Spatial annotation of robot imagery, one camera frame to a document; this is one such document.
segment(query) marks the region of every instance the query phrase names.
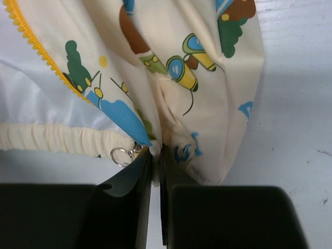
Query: white surface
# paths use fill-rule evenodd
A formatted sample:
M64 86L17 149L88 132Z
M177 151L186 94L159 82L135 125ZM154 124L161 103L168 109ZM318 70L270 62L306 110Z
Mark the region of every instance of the white surface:
M257 0L266 66L226 185L275 185L291 197L311 248L332 248L332 2ZM99 183L109 161L27 151L0 154L0 181ZM161 245L152 189L147 248Z

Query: cartoon tree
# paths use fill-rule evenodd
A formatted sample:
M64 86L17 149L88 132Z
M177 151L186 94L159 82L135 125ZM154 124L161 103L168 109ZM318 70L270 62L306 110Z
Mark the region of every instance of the cartoon tree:
M145 127L145 130L146 130L146 133L149 137L150 140L156 140L156 135L153 134L152 132L152 124L150 121L144 119L144 116L143 116L143 113L139 110L139 109L136 109L136 112L137 114L139 115L139 117L141 118L142 122L143 122L143 125Z
M81 63L81 57L77 51L76 42L73 40L67 41L65 49L67 52L67 68L69 74L64 73L63 75L79 92L84 92L87 87L91 86L91 75Z
M235 44L242 36L241 26L256 13L254 0L234 0L218 17L219 37L226 58L235 54Z

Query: cream fabric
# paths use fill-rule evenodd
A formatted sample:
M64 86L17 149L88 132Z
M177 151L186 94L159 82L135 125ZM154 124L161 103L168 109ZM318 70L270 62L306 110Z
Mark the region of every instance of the cream fabric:
M134 142L112 130L71 128L61 124L0 123L2 150L45 150L110 159L110 151L117 147L129 150ZM128 157L121 153L116 158L128 163Z
M221 183L264 62L253 0L6 2L18 4L33 37L24 22L16 22L19 30L51 69L97 107L72 106L67 125L76 112L102 111L114 122L110 129L149 146L156 158L165 143L195 180ZM57 86L47 86L58 96Z

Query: zipper teeth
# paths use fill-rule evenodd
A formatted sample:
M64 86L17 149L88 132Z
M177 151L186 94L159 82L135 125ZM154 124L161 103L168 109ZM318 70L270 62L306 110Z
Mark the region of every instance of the zipper teeth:
M61 70L58 68L54 60L47 53L46 49L38 41L35 34L32 32L30 26L24 19L23 14L20 11L19 5L16 0L3 0L3 4L6 6L6 11L9 12L9 17L13 19L13 24L18 26L17 30L23 33L23 37L27 38L27 43L32 45L32 48L37 50L37 54L41 56L43 61L46 61L48 66L51 66L51 70L55 71L55 74L71 89L77 96L83 100L91 103L86 97L80 94L70 82L63 76Z

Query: white fabric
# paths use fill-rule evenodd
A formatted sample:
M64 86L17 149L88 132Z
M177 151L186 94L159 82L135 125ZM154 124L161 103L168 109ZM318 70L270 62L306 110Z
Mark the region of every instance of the white fabric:
M22 57L10 63L11 55L4 53L0 70L20 66L18 71L36 78L29 81L15 71L1 76L6 91L0 106L7 113L9 105L15 110L0 121L60 119L68 126L105 129L101 110L117 124L108 122L107 129L121 132L120 126L150 146L155 157L165 143L195 180L221 183L241 143L264 61L253 0L6 1L9 8L16 2L34 35L16 11L11 17L24 36L97 108L83 104L65 85L46 83L47 77ZM28 93L22 90L24 80L35 84ZM10 97L16 92L23 96L19 102ZM61 113L63 103L59 113L51 111L67 97L67 115ZM52 106L38 108L39 99ZM82 118L91 115L96 121Z

